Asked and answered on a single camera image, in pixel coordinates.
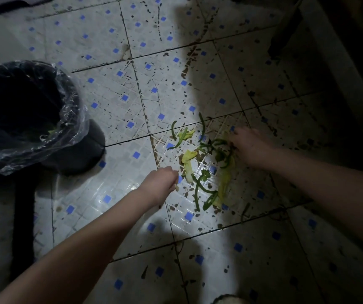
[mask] trash bag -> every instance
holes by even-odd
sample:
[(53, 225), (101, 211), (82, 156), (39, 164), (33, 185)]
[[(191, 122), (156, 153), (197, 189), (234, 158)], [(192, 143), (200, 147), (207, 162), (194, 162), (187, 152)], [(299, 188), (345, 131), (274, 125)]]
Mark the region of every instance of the trash bag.
[(0, 174), (80, 142), (89, 115), (72, 78), (41, 61), (0, 65)]

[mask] black trash can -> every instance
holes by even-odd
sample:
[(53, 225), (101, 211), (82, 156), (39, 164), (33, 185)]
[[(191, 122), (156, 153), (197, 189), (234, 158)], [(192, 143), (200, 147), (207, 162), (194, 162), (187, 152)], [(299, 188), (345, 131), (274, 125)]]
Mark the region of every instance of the black trash can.
[(41, 162), (72, 175), (103, 156), (104, 134), (75, 83), (61, 68), (41, 61), (0, 65), (0, 173)]

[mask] plastic bag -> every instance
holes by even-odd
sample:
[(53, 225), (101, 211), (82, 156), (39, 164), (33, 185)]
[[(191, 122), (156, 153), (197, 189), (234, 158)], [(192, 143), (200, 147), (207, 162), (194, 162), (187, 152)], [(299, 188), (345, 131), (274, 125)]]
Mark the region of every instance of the plastic bag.
[(0, 174), (41, 162), (88, 130), (79, 88), (60, 67), (41, 61), (0, 65)]

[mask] tile floor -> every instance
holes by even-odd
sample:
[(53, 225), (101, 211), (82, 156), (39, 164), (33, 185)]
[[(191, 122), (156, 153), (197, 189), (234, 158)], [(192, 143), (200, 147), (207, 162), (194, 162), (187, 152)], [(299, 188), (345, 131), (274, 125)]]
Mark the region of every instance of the tile floor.
[[(272, 0), (53, 0), (0, 16), (34, 59), (73, 73), (106, 136), (106, 153), (79, 177), (55, 176), (37, 198), (41, 258), (162, 166), (235, 126), (264, 131), (278, 145), (348, 164), (352, 118), (301, 24), (281, 56), (267, 54), (283, 13)], [(168, 150), (176, 131), (191, 139)], [(206, 186), (222, 170), (193, 160)], [(363, 302), (363, 250), (294, 185), (245, 168), (232, 172), (222, 209), (197, 212), (193, 187), (131, 230), (87, 303), (210, 303), (223, 293), (251, 302)], [(206, 194), (199, 190), (199, 198)]]

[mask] forearm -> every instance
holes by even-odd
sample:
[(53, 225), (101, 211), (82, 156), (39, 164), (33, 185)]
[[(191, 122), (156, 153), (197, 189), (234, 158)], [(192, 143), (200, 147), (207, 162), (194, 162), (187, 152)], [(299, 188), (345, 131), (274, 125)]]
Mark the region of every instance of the forearm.
[(268, 168), (283, 176), (363, 239), (363, 172), (276, 150)]
[(82, 303), (128, 231), (148, 210), (134, 190), (63, 241), (2, 293), (0, 303)]

